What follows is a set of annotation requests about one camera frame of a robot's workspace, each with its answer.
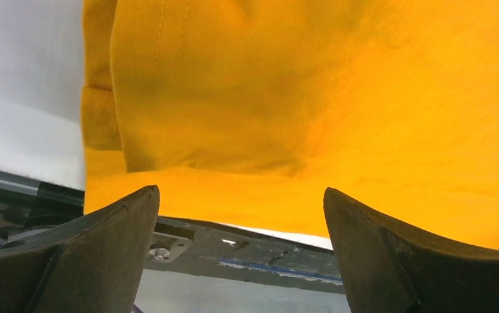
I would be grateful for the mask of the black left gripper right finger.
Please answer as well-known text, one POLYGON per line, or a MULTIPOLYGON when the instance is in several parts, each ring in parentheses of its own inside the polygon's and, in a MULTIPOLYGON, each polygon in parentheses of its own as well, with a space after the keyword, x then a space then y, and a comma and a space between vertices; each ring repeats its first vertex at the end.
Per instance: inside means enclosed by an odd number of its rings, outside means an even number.
POLYGON ((417 228, 334 188, 323 209, 352 312, 499 312, 499 250, 417 228))

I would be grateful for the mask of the yellow t shirt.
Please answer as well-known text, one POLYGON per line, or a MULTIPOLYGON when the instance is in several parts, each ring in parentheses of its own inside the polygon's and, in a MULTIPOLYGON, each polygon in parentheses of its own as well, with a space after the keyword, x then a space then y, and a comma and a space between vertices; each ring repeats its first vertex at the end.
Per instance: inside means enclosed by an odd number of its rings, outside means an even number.
POLYGON ((85 1, 84 211, 327 236, 336 188, 499 250, 499 1, 85 1))

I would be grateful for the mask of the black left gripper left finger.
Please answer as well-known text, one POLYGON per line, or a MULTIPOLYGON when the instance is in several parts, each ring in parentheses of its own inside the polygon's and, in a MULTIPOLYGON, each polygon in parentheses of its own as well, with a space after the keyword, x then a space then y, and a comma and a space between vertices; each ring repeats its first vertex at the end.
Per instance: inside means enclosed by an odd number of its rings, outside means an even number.
POLYGON ((0 247, 0 312, 131 312, 159 203, 145 186, 0 247))

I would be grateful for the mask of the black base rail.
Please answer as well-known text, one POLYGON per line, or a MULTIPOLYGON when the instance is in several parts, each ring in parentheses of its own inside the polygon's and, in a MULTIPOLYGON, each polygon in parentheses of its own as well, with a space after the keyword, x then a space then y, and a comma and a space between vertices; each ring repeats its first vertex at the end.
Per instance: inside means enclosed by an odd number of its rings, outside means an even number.
POLYGON ((226 225, 159 217, 145 268, 343 294, 334 253, 226 225))

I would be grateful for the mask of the aluminium table frame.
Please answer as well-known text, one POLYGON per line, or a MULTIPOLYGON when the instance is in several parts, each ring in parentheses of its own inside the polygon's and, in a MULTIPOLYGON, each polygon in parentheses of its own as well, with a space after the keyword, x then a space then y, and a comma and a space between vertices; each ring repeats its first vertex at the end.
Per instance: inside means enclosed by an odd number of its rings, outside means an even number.
POLYGON ((84 192, 0 171, 0 247, 83 215, 84 192))

